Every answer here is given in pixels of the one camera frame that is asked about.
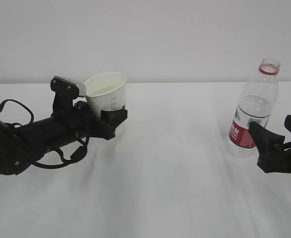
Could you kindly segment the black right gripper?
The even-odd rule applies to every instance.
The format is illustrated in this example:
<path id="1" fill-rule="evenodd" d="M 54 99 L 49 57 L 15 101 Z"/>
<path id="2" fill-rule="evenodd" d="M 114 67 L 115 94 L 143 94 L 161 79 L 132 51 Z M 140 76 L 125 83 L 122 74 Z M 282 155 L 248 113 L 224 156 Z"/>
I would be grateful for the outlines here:
<path id="1" fill-rule="evenodd" d="M 287 115 L 285 128 L 291 133 L 291 115 Z M 291 141 L 284 144 L 285 136 L 273 133 L 252 121 L 248 132 L 252 137 L 259 158 L 257 166 L 266 174 L 291 174 Z"/>

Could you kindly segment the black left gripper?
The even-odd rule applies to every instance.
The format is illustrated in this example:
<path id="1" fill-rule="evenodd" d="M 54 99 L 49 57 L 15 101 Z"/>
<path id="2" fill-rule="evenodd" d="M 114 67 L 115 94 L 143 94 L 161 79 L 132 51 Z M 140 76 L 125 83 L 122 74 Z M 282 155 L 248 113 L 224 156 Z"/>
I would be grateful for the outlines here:
<path id="1" fill-rule="evenodd" d="M 84 120 L 84 129 L 89 128 L 87 135 L 93 138 L 113 139 L 116 135 L 116 128 L 120 126 L 126 119 L 128 111 L 120 109 L 117 111 L 101 110 L 101 117 L 97 117 L 87 102 L 78 101 L 74 104 L 74 108 Z"/>

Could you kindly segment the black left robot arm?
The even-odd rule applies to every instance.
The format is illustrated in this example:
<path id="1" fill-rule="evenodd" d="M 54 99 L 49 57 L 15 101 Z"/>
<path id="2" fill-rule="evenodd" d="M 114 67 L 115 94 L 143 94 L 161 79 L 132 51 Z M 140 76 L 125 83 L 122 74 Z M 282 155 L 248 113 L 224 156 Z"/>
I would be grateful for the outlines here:
<path id="1" fill-rule="evenodd" d="M 0 104 L 0 113 L 7 100 Z M 50 117 L 39 121 L 4 123 L 0 120 L 0 175 L 18 175 L 33 165 L 59 169 L 78 163 L 88 153 L 90 138 L 110 140 L 127 119 L 128 111 L 101 111 L 96 117 L 84 101 L 53 103 Z"/>

